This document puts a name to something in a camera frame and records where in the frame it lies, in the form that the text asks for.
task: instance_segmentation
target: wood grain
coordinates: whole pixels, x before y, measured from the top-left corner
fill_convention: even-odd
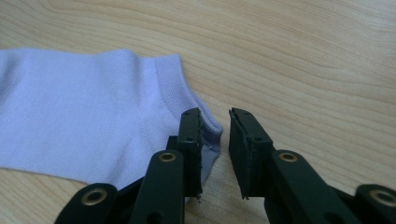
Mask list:
[[[18,47],[180,54],[225,131],[186,223],[269,223],[262,199],[243,201],[233,175],[232,106],[330,185],[396,189],[395,1],[0,1],[0,48]],[[5,169],[0,178],[0,223],[52,223],[85,186]]]

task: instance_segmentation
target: sock cuff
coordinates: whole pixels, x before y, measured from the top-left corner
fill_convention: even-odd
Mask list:
[[[199,107],[205,131],[210,133],[204,136],[205,140],[211,144],[218,144],[222,128],[213,118],[206,104],[192,91],[185,80],[179,56],[173,54],[156,57],[155,67],[163,101],[173,116],[180,120],[183,111]]]

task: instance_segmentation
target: wooden table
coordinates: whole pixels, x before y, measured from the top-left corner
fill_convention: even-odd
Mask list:
[[[252,112],[276,148],[301,153],[334,187],[396,189],[395,1],[3,0],[0,48],[17,47],[180,54],[224,128],[186,223],[269,223],[263,199],[241,199],[231,107]],[[52,223],[85,186],[6,169],[0,178],[0,223]]]

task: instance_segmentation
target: fabric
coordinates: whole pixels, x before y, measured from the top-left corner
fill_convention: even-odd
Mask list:
[[[184,80],[177,55],[127,49],[85,55],[0,50],[0,167],[121,189],[177,135],[181,113],[200,107],[205,180],[222,132]]]

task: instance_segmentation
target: sock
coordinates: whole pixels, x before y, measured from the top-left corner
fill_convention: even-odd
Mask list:
[[[151,155],[199,107],[205,180],[222,129],[184,80],[177,55],[127,49],[94,55],[0,50],[0,167],[118,189],[145,175]]]

